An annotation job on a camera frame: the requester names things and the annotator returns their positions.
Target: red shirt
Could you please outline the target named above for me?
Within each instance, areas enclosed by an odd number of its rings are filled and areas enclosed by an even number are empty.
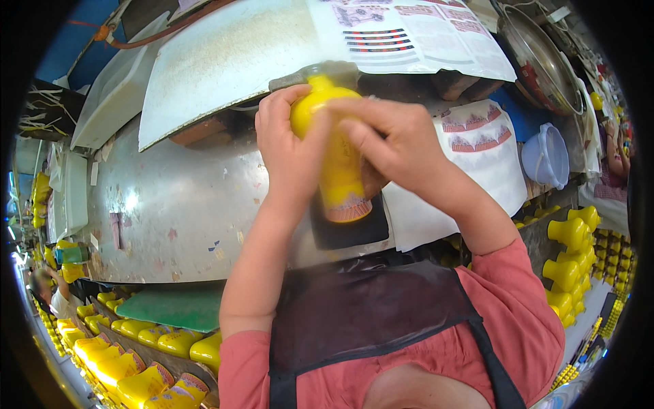
[[[545,290],[532,273],[521,240],[475,256],[473,270],[456,268],[484,319],[495,354],[530,407],[547,394],[557,374],[565,346],[563,326],[547,305]],[[270,334],[258,330],[239,332],[222,343],[221,409],[268,407],[269,348]],[[468,325],[462,323],[388,355],[337,363],[298,376],[298,409],[361,408],[375,377],[406,363],[475,388],[495,408],[483,358]]]

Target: black mat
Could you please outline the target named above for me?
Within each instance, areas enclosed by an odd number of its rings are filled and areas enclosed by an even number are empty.
[[[336,250],[386,240],[388,222],[381,193],[373,197],[371,202],[372,211],[363,219],[350,223],[334,223],[325,219],[320,192],[316,193],[309,207],[316,247],[320,250]]]

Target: black apron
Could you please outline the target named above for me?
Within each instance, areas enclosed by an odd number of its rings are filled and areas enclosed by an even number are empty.
[[[295,273],[284,283],[273,321],[270,409],[297,408],[296,378],[305,372],[386,355],[463,321],[484,358],[497,409],[526,408],[453,269],[422,261]]]

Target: woman's left hand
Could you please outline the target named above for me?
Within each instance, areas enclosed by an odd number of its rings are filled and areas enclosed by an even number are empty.
[[[290,129],[290,106],[311,91],[309,85],[294,85],[262,99],[254,118],[256,144],[268,170],[266,202],[300,221],[318,187],[332,118],[326,109],[313,116],[304,140]]]

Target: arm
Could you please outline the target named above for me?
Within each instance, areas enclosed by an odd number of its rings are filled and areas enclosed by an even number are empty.
[[[48,272],[48,275],[50,275],[50,277],[54,278],[54,280],[57,281],[57,288],[61,296],[64,297],[66,301],[69,301],[71,299],[71,291],[68,288],[68,283],[66,282],[66,280],[64,280],[63,277],[59,275],[59,273],[57,273],[47,264],[45,265],[45,270]]]
[[[293,231],[316,191],[331,130],[326,110],[303,141],[290,130],[290,105],[311,87],[279,90],[261,101],[254,125],[269,175],[268,194],[243,243],[220,303],[223,340],[245,330],[270,332]]]
[[[343,98],[328,106],[360,118],[339,124],[353,145],[385,177],[452,217],[472,253],[485,255],[520,238],[502,207],[445,157],[422,105]]]

